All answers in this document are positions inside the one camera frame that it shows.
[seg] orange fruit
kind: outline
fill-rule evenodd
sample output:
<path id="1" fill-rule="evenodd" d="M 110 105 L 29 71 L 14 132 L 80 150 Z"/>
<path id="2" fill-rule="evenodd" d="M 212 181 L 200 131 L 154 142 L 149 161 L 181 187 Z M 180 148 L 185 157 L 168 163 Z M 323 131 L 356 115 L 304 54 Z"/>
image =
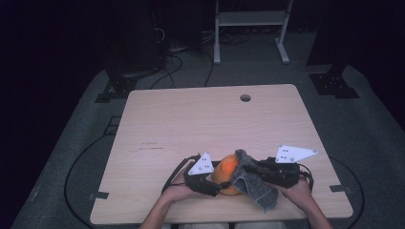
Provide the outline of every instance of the orange fruit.
<path id="1" fill-rule="evenodd" d="M 214 172 L 211 174 L 211 180 L 214 183 L 221 184 L 223 182 L 230 181 L 233 171 L 235 171 L 238 165 L 238 158 L 235 155 L 228 155 L 224 157 L 221 162 L 215 167 Z M 222 194 L 226 195 L 237 195 L 240 192 L 230 185 L 226 189 L 221 189 Z"/>

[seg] floor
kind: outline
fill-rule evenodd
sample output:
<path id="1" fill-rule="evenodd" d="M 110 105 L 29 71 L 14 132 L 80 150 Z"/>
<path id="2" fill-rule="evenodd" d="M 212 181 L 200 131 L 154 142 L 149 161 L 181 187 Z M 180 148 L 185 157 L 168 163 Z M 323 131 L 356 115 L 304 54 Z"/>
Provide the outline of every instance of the floor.
<path id="1" fill-rule="evenodd" d="M 310 73 L 330 66 L 306 66 L 315 33 L 290 32 L 284 65 L 274 44 L 276 33 L 244 35 L 238 45 L 222 45 L 221 65 L 212 65 L 213 45 L 166 58 L 166 70 L 139 80 L 136 90 L 293 84 L 346 187 L 354 214 L 331 219 L 334 228 L 401 228 L 405 224 L 405 134 L 371 89 L 367 78 L 348 66 L 343 72 L 359 98 L 319 95 Z M 173 49 L 181 48 L 174 44 Z M 105 169 L 125 99 L 95 103 L 107 85 L 105 72 L 95 75 L 26 204 L 12 228 L 137 228 L 136 225 L 93 225 L 94 194 Z M 305 220 L 287 228 L 309 228 Z"/>

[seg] table top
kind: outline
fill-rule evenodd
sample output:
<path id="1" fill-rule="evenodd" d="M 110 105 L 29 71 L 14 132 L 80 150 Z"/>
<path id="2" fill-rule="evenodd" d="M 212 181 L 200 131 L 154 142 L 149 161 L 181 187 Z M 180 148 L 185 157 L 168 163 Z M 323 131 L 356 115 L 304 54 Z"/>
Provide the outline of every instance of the table top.
<path id="1" fill-rule="evenodd" d="M 142 223 L 177 165 L 197 153 L 221 160 L 244 149 L 255 159 L 276 156 L 280 145 L 314 149 L 300 163 L 312 171 L 313 196 L 327 218 L 348 218 L 352 207 L 307 109 L 293 85 L 133 91 L 107 162 L 91 222 Z M 196 195 L 174 204 L 166 222 L 304 219 L 279 195 L 264 213 L 246 195 Z"/>

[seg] hole in table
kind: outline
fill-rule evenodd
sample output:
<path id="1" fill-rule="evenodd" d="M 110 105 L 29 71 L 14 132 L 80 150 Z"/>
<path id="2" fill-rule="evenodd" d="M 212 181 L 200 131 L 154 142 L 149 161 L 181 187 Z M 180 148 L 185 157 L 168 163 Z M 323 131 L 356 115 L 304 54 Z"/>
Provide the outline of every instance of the hole in table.
<path id="1" fill-rule="evenodd" d="M 241 95 L 241 100 L 242 100 L 243 102 L 248 102 L 248 101 L 250 101 L 250 99 L 252 99 L 252 98 L 251 98 L 250 95 L 248 95 L 248 94 L 242 94 L 242 95 Z"/>

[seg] metal rack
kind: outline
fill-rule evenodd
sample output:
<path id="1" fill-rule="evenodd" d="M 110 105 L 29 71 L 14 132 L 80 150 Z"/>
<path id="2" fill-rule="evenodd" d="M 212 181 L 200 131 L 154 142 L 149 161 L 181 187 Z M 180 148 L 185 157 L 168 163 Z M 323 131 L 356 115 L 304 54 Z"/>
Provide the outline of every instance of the metal rack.
<path id="1" fill-rule="evenodd" d="M 215 13 L 215 43 L 214 43 L 214 63 L 221 64 L 220 53 L 220 27 L 223 26 L 264 26 L 281 25 L 280 37 L 275 38 L 277 49 L 284 64 L 289 63 L 289 58 L 284 48 L 283 41 L 286 35 L 289 15 L 293 0 L 288 0 L 286 10 L 276 11 L 232 11 L 220 12 L 219 0 L 216 1 Z"/>

